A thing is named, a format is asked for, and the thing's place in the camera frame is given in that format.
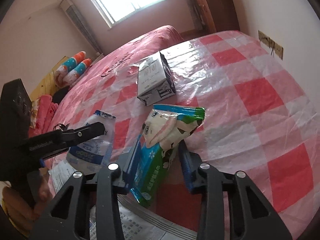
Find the floral pillow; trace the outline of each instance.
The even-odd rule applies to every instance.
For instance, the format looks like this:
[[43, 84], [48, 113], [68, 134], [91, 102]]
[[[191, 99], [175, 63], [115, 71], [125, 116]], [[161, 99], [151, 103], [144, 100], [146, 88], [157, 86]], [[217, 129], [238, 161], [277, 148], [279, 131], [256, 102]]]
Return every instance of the floral pillow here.
[[33, 129], [36, 128], [39, 105], [40, 105], [40, 98], [38, 98], [35, 101], [32, 101], [30, 127]]

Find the red and white checkered tablecloth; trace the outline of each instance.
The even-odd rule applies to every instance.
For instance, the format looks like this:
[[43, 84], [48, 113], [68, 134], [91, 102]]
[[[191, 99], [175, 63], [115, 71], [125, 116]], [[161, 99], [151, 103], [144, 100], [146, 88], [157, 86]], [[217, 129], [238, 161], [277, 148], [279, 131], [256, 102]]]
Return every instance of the red and white checkered tablecloth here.
[[[142, 55], [139, 44], [131, 49], [93, 66], [66, 95], [50, 129], [60, 122], [79, 127], [100, 109], [117, 117], [112, 159], [132, 146], [151, 107], [136, 98], [138, 69], [130, 64]], [[320, 206], [319, 115], [300, 86], [257, 40], [237, 31], [162, 52], [177, 95], [161, 103], [206, 108], [203, 125], [186, 140], [189, 150], [220, 171], [245, 171], [296, 239]], [[197, 230], [200, 197], [187, 192], [178, 161], [152, 209]]]

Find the white box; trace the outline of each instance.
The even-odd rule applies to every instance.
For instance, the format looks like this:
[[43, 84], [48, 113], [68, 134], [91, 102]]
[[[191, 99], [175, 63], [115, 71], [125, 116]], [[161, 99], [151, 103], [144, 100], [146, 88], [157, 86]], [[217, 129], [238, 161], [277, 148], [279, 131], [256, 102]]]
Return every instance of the white box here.
[[161, 52], [141, 60], [138, 72], [137, 98], [150, 106], [162, 99], [175, 95], [168, 62]]

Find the metal bolt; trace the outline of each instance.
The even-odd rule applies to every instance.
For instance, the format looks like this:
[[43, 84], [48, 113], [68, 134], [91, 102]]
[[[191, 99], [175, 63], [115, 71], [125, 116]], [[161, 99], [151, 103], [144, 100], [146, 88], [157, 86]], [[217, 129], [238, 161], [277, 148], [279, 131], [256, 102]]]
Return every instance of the metal bolt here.
[[208, 170], [210, 168], [210, 165], [208, 163], [201, 163], [200, 168], [203, 170]]
[[111, 164], [109, 164], [108, 169], [111, 170], [111, 171], [115, 171], [116, 169], [118, 169], [118, 167], [119, 167], [118, 164], [111, 163]]
[[73, 177], [76, 179], [81, 178], [81, 176], [82, 176], [82, 172], [80, 172], [80, 171], [77, 171], [73, 174]]
[[237, 176], [238, 176], [239, 178], [244, 178], [244, 177], [245, 177], [245, 173], [244, 173], [243, 171], [238, 171], [238, 172], [237, 172]]

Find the wall socket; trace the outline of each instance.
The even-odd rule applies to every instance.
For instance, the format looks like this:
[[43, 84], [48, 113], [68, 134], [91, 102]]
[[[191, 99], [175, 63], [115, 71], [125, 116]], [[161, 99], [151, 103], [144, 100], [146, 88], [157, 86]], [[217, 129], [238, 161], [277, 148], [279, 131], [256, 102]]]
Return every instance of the wall socket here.
[[283, 60], [283, 47], [280, 46], [278, 43], [276, 43], [273, 39], [271, 39], [269, 36], [265, 35], [263, 32], [258, 31], [258, 37], [259, 40], [267, 45], [269, 48], [274, 50], [274, 53], [276, 53], [280, 59]]

